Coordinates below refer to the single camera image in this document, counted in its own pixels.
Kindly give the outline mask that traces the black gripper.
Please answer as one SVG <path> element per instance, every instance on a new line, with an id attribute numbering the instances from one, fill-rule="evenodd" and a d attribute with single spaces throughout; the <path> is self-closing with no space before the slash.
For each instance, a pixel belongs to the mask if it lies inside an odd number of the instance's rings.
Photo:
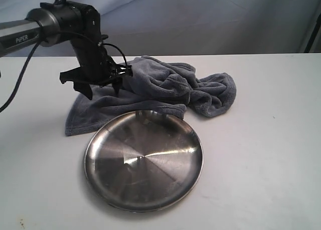
<path id="1" fill-rule="evenodd" d="M 75 51 L 79 67 L 61 72 L 62 84 L 73 82 L 73 89 L 86 98 L 93 98 L 91 86 L 104 87 L 112 85 L 115 95 L 119 94 L 123 84 L 123 77 L 133 76 L 132 66 L 123 57 L 124 64 L 117 64 L 108 55 L 103 42 L 105 37 L 91 39 L 75 32 L 61 32 L 62 36 L 69 36 L 70 43 Z"/>

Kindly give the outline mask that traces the black silver Piper robot arm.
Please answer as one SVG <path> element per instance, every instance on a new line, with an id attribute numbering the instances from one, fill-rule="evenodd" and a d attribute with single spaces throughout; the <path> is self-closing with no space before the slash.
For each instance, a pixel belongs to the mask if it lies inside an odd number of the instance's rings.
<path id="1" fill-rule="evenodd" d="M 1 56 L 39 43 L 51 47 L 69 41 L 79 67 L 60 73 L 61 83 L 73 82 L 75 91 L 92 99 L 92 85 L 112 85 L 118 92 L 124 76 L 132 76 L 128 63 L 115 63 L 103 42 L 100 14 L 90 5 L 75 2 L 41 3 L 24 20 L 1 23 Z"/>

